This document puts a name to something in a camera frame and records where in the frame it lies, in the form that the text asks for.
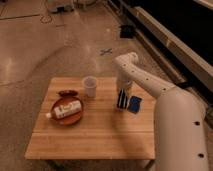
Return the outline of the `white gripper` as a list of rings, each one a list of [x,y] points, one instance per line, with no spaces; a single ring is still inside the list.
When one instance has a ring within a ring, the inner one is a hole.
[[[131,95],[132,81],[116,79],[116,90],[118,94],[117,107],[126,109],[128,97]]]

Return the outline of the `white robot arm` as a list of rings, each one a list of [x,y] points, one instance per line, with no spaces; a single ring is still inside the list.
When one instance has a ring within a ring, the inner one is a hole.
[[[204,131],[206,109],[192,93],[137,66],[135,52],[115,58],[118,88],[135,82],[153,98],[156,171],[210,171]]]

